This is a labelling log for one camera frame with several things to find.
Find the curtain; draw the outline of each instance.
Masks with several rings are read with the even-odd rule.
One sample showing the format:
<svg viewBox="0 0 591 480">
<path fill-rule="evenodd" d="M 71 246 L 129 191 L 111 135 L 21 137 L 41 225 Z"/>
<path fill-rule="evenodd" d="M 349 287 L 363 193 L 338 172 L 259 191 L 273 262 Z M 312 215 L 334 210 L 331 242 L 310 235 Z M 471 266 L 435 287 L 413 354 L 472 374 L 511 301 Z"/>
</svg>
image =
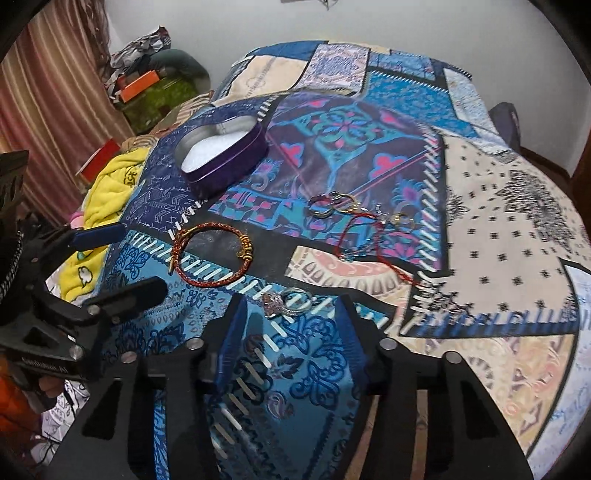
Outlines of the curtain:
<svg viewBox="0 0 591 480">
<path fill-rule="evenodd" d="M 28 150 L 26 206 L 58 224 L 81 202 L 74 175 L 105 142 L 133 136 L 111 104 L 103 0 L 53 0 L 0 65 L 0 151 Z"/>
</svg>

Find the metal bolt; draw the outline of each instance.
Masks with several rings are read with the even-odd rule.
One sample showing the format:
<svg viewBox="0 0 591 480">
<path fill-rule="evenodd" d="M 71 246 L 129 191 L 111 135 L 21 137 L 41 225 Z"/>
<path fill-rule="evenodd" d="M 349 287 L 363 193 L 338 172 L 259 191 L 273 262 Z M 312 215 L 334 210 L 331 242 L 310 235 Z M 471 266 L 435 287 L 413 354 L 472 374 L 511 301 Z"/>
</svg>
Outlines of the metal bolt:
<svg viewBox="0 0 591 480">
<path fill-rule="evenodd" d="M 121 361 L 125 364 L 132 364 L 138 359 L 138 354 L 135 352 L 125 352 L 121 355 Z"/>
<path fill-rule="evenodd" d="M 398 342 L 393 338 L 382 338 L 379 341 L 379 345 L 384 350 L 394 350 L 398 346 Z"/>
<path fill-rule="evenodd" d="M 89 305 L 86 311 L 89 315 L 95 316 L 100 313 L 100 307 L 98 305 Z"/>
<path fill-rule="evenodd" d="M 457 352 L 448 352 L 445 354 L 445 360 L 457 365 L 462 363 L 462 356 Z"/>
<path fill-rule="evenodd" d="M 84 349 L 80 345 L 72 345 L 70 356 L 76 361 L 81 360 L 84 357 Z"/>
<path fill-rule="evenodd" d="M 203 348 L 205 342 L 201 340 L 199 337 L 195 337 L 187 340 L 187 343 L 185 343 L 185 345 L 189 350 L 199 350 L 200 348 Z"/>
</svg>

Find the orange cloth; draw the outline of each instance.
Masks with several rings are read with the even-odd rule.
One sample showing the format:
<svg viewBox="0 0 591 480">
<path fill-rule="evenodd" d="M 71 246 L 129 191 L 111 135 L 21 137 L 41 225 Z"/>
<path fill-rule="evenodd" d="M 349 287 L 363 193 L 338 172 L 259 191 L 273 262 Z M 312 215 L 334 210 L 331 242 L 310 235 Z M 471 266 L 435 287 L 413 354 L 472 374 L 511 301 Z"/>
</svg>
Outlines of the orange cloth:
<svg viewBox="0 0 591 480">
<path fill-rule="evenodd" d="M 30 444 L 32 432 L 40 432 L 40 416 L 12 382 L 6 359 L 0 355 L 0 434 L 12 450 L 22 452 Z"/>
</svg>

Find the orange box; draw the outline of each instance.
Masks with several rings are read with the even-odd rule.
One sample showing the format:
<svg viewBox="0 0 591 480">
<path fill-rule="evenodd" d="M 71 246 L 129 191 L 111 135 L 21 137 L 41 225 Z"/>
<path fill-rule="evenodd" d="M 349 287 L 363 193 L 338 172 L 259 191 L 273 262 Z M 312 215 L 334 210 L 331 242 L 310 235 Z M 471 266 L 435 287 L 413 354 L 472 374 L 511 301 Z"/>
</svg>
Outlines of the orange box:
<svg viewBox="0 0 591 480">
<path fill-rule="evenodd" d="M 151 70 L 148 73 L 144 73 L 136 81 L 131 82 L 127 87 L 121 90 L 121 100 L 127 103 L 133 97 L 142 93 L 146 88 L 152 86 L 154 83 L 157 83 L 159 81 L 160 77 L 158 77 L 158 74 L 154 70 Z"/>
</svg>

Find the blue patterned quilt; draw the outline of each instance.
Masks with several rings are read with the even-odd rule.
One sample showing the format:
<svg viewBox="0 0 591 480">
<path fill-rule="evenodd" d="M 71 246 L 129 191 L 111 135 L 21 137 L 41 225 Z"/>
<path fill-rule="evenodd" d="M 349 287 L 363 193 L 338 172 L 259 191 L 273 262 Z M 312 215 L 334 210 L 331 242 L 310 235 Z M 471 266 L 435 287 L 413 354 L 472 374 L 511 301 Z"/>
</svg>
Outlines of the blue patterned quilt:
<svg viewBox="0 0 591 480">
<path fill-rule="evenodd" d="M 128 235 L 110 248 L 100 289 L 157 275 L 169 295 L 114 330 L 105 363 L 130 350 L 167 353 L 220 317 L 232 293 L 244 294 L 238 363 L 228 390 L 208 403 L 221 475 L 329 480 L 353 425 L 365 421 L 335 327 L 337 295 L 359 294 L 360 315 L 413 351 L 456 350 L 469 361 L 540 479 L 591 403 L 582 374 L 591 368 L 591 245 L 566 196 L 500 138 L 470 75 L 381 47 L 293 42 L 250 52 L 213 103 L 159 141 L 125 208 Z M 201 204 L 174 166 L 174 148 L 191 130 L 235 115 L 263 122 L 269 153 Z M 306 215 L 309 198 L 330 190 L 414 220 L 383 249 L 416 285 L 375 258 L 332 256 L 349 217 Z M 217 289 L 169 277 L 175 233 L 213 220 L 251 236 L 249 274 Z M 370 235 L 361 226 L 346 240 L 355 247 Z M 216 248 L 233 250 L 226 239 L 192 242 L 185 270 L 200 280 L 229 275 L 236 259 Z M 308 314 L 264 319 L 264 292 L 302 283 L 314 294 Z M 158 479 L 166 479 L 163 394 L 155 401 Z"/>
</svg>

